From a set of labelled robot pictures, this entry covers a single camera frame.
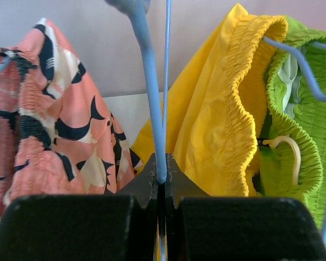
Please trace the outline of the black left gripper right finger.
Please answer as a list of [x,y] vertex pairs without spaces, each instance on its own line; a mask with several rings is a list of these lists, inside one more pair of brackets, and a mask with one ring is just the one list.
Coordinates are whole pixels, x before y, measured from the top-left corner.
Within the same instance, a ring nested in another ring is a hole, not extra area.
[[168,260],[326,260],[306,206],[287,197],[211,197],[167,160]]

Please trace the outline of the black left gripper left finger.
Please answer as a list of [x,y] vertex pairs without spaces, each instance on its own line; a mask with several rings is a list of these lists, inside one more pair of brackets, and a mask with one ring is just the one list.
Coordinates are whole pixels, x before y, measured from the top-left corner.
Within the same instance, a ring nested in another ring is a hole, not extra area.
[[155,156],[115,194],[34,195],[0,221],[0,260],[153,260]]

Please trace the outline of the green shorts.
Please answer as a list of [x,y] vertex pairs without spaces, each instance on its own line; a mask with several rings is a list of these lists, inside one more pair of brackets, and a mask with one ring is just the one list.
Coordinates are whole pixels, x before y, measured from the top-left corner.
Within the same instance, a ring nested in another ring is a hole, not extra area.
[[[326,94],[326,31],[280,16],[264,37],[300,51]],[[264,71],[267,114],[260,132],[255,194],[302,201],[318,229],[326,212],[326,102],[316,99],[298,60],[275,49]]]

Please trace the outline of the blue wire hanger of orange shorts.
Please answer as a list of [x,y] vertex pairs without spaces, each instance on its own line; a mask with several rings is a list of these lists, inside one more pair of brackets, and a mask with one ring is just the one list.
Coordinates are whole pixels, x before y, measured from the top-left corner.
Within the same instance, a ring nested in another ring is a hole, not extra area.
[[167,179],[167,165],[154,48],[146,19],[150,1],[106,1],[106,3],[128,16],[140,46],[154,138],[156,176],[159,192],[162,192]]

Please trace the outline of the yellow shorts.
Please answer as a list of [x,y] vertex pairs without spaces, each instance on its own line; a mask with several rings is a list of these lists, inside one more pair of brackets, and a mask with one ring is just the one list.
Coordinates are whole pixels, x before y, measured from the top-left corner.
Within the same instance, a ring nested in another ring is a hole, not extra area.
[[264,73],[284,40],[284,16],[235,5],[168,92],[166,151],[211,196],[254,196],[257,139],[267,113]]

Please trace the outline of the pink patterned shorts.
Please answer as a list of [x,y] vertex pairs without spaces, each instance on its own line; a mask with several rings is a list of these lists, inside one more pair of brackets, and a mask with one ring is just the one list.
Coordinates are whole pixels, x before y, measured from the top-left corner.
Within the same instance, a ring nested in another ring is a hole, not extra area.
[[114,194],[142,161],[64,34],[42,18],[0,48],[0,219],[18,197]]

